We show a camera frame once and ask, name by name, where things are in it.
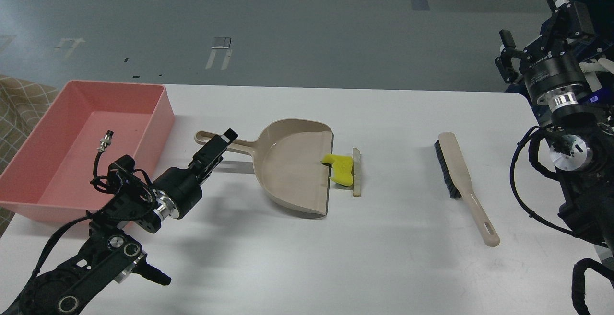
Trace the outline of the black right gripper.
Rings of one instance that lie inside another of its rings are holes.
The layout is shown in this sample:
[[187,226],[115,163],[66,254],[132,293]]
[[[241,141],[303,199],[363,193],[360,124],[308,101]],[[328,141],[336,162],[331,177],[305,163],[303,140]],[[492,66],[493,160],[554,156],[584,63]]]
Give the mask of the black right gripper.
[[546,0],[551,16],[537,38],[537,47],[520,51],[509,30],[500,30],[502,46],[495,59],[506,84],[518,83],[521,73],[513,59],[523,63],[523,83],[528,90],[533,114],[575,114],[585,112],[581,100],[593,93],[579,62],[570,52],[581,43],[590,43],[596,32],[584,3]]

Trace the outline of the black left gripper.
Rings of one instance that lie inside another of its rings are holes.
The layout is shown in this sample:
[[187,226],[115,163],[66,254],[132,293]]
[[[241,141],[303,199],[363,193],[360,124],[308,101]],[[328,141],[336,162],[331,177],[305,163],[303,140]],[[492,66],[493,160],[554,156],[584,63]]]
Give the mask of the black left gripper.
[[201,185],[221,162],[222,155],[238,135],[232,129],[222,135],[214,135],[193,155],[187,168],[169,168],[158,176],[152,186],[162,191],[175,206],[171,217],[183,219],[202,199]]

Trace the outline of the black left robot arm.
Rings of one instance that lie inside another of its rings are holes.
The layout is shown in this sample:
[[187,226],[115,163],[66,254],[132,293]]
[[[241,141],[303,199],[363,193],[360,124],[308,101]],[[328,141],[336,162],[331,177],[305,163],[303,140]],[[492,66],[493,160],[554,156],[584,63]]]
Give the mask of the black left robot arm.
[[[146,172],[138,176],[134,158],[121,156],[99,175],[100,157],[113,136],[108,131],[101,140],[94,160],[92,186],[111,199],[100,209],[61,226],[44,245],[24,288],[6,309],[7,315],[78,315],[112,281],[121,282],[138,274],[162,286],[171,277],[147,262],[147,253],[136,239],[124,231],[133,222],[149,233],[156,233],[171,217],[184,218],[202,199],[202,184],[223,160],[223,153],[237,139],[226,130],[213,135],[193,155],[187,168],[169,168],[157,179]],[[77,254],[55,269],[40,270],[59,239],[76,224],[88,221],[89,237]]]

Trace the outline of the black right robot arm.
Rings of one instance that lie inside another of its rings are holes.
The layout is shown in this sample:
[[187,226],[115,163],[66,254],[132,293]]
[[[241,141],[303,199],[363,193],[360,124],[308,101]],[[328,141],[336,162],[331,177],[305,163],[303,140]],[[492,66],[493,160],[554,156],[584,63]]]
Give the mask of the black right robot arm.
[[[547,27],[522,50],[510,31],[501,30],[495,64],[505,83],[524,84],[531,103],[548,107],[550,123],[532,127],[513,154],[509,182],[520,207],[539,223],[593,245],[613,249],[613,128],[607,115],[578,98],[589,83],[572,46],[596,33],[583,3],[546,0]],[[565,201],[558,227],[531,210],[518,195],[515,167],[528,147],[529,162],[544,177],[559,182]]]

